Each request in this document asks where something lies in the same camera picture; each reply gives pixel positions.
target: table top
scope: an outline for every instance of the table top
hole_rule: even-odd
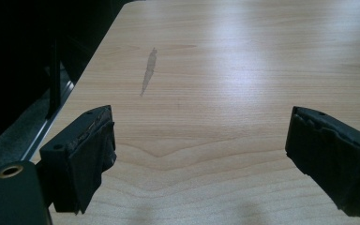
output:
[[[360,130],[360,1],[127,4],[44,142],[103,105],[117,161],[54,224],[360,224],[284,149],[293,106]]]

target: dark stain on table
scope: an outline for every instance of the dark stain on table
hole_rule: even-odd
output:
[[[148,57],[147,70],[144,74],[144,81],[142,82],[142,92],[140,93],[141,97],[143,96],[145,89],[147,89],[151,77],[154,75],[154,68],[157,61],[157,53],[158,51],[154,48],[153,51],[151,51],[150,56]]]

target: dark background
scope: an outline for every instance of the dark background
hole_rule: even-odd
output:
[[[50,88],[53,41],[76,84],[131,0],[0,0],[0,135]]]

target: gray carpet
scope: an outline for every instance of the gray carpet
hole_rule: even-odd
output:
[[[60,76],[62,106],[72,90],[73,84],[65,69],[61,69]],[[35,154],[55,117],[54,115],[51,119],[46,119],[49,105],[50,93],[48,90],[0,136],[0,166],[16,160],[29,160]]]

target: wood grain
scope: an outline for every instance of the wood grain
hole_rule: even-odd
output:
[[[360,1],[127,4],[44,142],[107,104],[117,162],[54,224],[360,224],[284,150],[295,105],[360,130]]]

